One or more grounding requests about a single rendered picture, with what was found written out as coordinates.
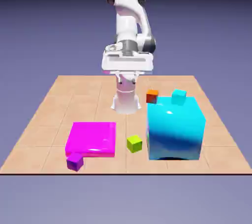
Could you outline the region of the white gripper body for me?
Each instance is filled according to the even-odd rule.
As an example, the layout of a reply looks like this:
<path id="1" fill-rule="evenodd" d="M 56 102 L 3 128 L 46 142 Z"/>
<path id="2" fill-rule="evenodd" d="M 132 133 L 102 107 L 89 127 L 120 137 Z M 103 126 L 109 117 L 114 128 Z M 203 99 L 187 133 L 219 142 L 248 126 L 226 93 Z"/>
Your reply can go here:
<path id="1" fill-rule="evenodd" d="M 142 71 L 151 72 L 154 68 L 151 53 L 133 52 L 124 56 L 122 51 L 104 51 L 101 67 L 104 71 Z"/>

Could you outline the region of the small orange cube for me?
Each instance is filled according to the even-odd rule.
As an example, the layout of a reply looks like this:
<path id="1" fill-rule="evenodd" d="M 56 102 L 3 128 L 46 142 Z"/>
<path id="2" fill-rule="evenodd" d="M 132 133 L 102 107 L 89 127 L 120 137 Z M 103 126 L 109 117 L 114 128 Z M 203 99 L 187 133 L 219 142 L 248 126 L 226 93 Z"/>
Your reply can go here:
<path id="1" fill-rule="evenodd" d="M 146 93 L 146 102 L 147 103 L 156 103 L 158 99 L 158 90 L 149 89 Z"/>

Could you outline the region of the small cyan cube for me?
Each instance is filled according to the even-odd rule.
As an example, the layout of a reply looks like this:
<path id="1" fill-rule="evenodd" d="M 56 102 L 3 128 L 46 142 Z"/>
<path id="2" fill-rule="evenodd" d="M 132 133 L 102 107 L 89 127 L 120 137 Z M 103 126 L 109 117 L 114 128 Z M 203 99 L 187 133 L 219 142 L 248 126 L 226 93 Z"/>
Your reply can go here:
<path id="1" fill-rule="evenodd" d="M 187 92 L 185 90 L 175 89 L 172 92 L 171 103 L 174 105 L 183 105 L 187 98 Z"/>

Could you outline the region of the small yellow-green cube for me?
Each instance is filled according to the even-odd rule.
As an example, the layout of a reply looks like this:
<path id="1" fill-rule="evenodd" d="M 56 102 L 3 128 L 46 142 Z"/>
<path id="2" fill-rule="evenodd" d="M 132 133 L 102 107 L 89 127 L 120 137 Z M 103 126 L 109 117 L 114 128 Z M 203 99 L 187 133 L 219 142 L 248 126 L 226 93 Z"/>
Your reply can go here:
<path id="1" fill-rule="evenodd" d="M 131 153 L 142 150 L 142 139 L 138 135 L 132 135 L 127 138 L 127 148 Z"/>

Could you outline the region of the small purple cube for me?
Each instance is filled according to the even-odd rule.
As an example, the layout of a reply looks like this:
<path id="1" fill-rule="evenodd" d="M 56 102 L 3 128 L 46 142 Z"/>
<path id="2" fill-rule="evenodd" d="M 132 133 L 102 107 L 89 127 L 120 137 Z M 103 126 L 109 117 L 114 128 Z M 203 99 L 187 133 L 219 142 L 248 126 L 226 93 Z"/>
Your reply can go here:
<path id="1" fill-rule="evenodd" d="M 66 159 L 67 168 L 73 171 L 79 171 L 84 165 L 83 156 L 79 153 L 72 153 Z"/>

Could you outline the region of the large magenta flat box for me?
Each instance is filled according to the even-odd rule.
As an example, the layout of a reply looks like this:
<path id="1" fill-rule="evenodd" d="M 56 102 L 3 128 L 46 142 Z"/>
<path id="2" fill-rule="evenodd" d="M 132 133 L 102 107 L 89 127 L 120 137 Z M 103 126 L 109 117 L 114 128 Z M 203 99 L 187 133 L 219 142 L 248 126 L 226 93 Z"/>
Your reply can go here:
<path id="1" fill-rule="evenodd" d="M 114 157 L 115 143 L 115 122 L 74 122 L 65 145 L 65 155 Z"/>

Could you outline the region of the large cyan box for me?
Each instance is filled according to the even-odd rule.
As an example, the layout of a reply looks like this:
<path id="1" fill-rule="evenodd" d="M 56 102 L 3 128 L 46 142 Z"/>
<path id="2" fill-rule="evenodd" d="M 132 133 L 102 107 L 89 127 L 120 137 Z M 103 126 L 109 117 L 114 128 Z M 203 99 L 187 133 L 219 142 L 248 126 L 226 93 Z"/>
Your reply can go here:
<path id="1" fill-rule="evenodd" d="M 198 160 L 206 119 L 194 97 L 178 104 L 160 96 L 147 104 L 147 144 L 150 160 Z"/>

